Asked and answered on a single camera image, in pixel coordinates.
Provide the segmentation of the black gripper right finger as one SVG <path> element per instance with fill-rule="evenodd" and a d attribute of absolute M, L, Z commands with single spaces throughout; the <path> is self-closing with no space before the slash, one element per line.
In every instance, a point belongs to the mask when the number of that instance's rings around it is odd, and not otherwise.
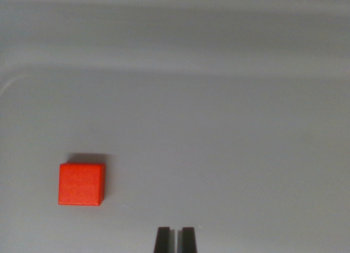
<path fill-rule="evenodd" d="M 183 227 L 178 231 L 177 253 L 197 253 L 196 235 L 193 227 Z"/>

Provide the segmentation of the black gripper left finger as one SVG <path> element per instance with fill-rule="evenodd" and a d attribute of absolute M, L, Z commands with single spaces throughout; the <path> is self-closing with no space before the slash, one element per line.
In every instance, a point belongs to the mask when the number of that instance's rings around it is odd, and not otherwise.
<path fill-rule="evenodd" d="M 174 253 L 175 250 L 175 231 L 170 227 L 159 227 L 156 234 L 154 253 Z"/>

